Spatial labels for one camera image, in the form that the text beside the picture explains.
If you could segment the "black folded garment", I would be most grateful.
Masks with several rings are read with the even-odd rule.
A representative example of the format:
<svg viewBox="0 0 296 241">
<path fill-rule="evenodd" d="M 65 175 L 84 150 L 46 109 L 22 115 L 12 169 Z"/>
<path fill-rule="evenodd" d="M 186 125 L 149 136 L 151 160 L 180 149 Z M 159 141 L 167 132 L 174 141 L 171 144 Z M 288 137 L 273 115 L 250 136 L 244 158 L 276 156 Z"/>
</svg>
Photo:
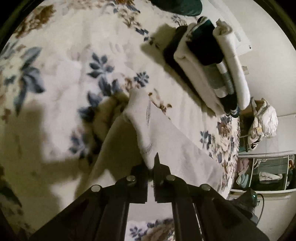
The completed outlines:
<svg viewBox="0 0 296 241">
<path fill-rule="evenodd" d="M 211 111 L 237 118 L 240 109 L 232 77 L 212 32 L 195 24 L 178 27 L 164 59 Z"/>
</svg>

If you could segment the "grey striped folded garment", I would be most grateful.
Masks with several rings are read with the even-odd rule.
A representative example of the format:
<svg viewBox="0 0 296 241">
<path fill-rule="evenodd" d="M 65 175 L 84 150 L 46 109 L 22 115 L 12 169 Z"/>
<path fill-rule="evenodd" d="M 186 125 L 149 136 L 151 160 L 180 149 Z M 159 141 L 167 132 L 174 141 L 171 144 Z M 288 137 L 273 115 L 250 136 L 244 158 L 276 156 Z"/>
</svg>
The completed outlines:
<svg viewBox="0 0 296 241">
<path fill-rule="evenodd" d="M 224 98 L 235 93 L 233 80 L 224 59 L 220 63 L 203 66 L 203 70 L 208 83 L 218 98 Z"/>
</svg>

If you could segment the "cream folded garment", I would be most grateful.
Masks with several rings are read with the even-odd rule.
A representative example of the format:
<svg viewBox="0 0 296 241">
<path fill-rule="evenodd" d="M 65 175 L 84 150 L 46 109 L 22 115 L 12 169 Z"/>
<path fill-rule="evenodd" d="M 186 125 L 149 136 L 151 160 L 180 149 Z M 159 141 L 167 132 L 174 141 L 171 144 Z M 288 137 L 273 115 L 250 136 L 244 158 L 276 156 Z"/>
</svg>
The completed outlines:
<svg viewBox="0 0 296 241">
<path fill-rule="evenodd" d="M 187 47 L 187 35 L 196 23 L 190 23 L 174 53 L 174 60 L 189 78 L 199 97 L 216 115 L 224 114 L 224 107 L 208 83 L 203 65 Z"/>
</svg>

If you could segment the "white shelf unit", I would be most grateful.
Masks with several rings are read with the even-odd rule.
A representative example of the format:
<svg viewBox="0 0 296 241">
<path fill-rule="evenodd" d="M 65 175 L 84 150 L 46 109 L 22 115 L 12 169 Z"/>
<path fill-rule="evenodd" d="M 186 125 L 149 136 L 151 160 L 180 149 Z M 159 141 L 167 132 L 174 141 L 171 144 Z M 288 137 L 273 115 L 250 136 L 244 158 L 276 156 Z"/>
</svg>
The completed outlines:
<svg viewBox="0 0 296 241">
<path fill-rule="evenodd" d="M 247 189 L 270 195 L 295 192 L 295 152 L 240 155 L 231 192 Z"/>
</svg>

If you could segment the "white rolled garment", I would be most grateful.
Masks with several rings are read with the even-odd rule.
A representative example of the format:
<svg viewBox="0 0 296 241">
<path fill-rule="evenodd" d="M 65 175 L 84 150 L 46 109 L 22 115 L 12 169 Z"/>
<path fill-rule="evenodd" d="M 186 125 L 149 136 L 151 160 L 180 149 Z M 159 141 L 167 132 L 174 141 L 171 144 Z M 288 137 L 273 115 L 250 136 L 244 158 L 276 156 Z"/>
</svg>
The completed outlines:
<svg viewBox="0 0 296 241">
<path fill-rule="evenodd" d="M 237 55 L 234 31 L 230 25 L 219 19 L 213 30 L 213 36 L 224 54 L 225 61 L 232 76 L 239 108 L 245 110 L 250 103 L 251 96 L 242 65 Z"/>
</svg>

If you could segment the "beige fleece garment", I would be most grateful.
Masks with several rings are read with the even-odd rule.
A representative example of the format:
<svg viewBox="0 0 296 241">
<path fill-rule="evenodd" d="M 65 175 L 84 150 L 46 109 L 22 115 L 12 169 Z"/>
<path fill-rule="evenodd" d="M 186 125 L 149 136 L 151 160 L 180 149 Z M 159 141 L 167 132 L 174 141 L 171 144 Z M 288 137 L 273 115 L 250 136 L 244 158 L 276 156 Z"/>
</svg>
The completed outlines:
<svg viewBox="0 0 296 241">
<path fill-rule="evenodd" d="M 87 133 L 77 195 L 93 184 L 114 184 L 140 163 L 152 172 L 155 157 L 188 184 L 206 183 L 223 192 L 222 166 L 182 133 L 145 90 L 93 97 L 89 103 L 79 109 Z"/>
</svg>

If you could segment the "floral fleece blanket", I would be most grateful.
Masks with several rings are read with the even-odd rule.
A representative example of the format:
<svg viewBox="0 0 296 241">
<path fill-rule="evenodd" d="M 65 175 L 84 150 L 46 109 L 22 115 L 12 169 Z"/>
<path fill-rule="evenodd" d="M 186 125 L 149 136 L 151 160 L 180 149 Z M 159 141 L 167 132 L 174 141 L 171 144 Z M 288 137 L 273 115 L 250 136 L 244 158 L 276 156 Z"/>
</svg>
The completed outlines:
<svg viewBox="0 0 296 241">
<path fill-rule="evenodd" d="M 20 240 L 130 171 L 98 155 L 136 87 L 222 166 L 229 195 L 238 121 L 206 108 L 163 58 L 175 28 L 196 21 L 150 1 L 44 1 L 20 23 L 1 52 L 1 211 Z"/>
</svg>

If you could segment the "white crumpled plastic bag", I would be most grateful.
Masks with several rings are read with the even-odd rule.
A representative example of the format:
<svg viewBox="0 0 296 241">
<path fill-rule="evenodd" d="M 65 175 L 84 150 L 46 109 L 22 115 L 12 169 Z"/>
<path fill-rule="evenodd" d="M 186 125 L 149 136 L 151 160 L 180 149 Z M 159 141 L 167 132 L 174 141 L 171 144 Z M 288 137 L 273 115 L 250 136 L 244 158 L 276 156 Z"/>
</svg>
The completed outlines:
<svg viewBox="0 0 296 241">
<path fill-rule="evenodd" d="M 251 108 L 254 121 L 248 131 L 248 150 L 253 151 L 263 138 L 272 138 L 276 136 L 278 129 L 278 117 L 276 110 L 267 100 L 255 100 L 251 97 Z"/>
</svg>

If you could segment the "dark green folded garment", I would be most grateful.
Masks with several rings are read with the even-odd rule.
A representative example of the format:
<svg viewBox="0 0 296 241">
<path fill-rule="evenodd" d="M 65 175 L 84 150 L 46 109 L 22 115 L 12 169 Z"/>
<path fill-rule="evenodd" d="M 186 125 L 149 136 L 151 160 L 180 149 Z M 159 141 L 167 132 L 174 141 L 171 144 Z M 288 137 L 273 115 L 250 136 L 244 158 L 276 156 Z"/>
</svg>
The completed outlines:
<svg viewBox="0 0 296 241">
<path fill-rule="evenodd" d="M 189 32 L 186 41 L 189 50 L 204 66 L 219 64 L 224 59 L 224 54 L 213 36 L 214 28 L 210 19 L 202 16 Z"/>
</svg>

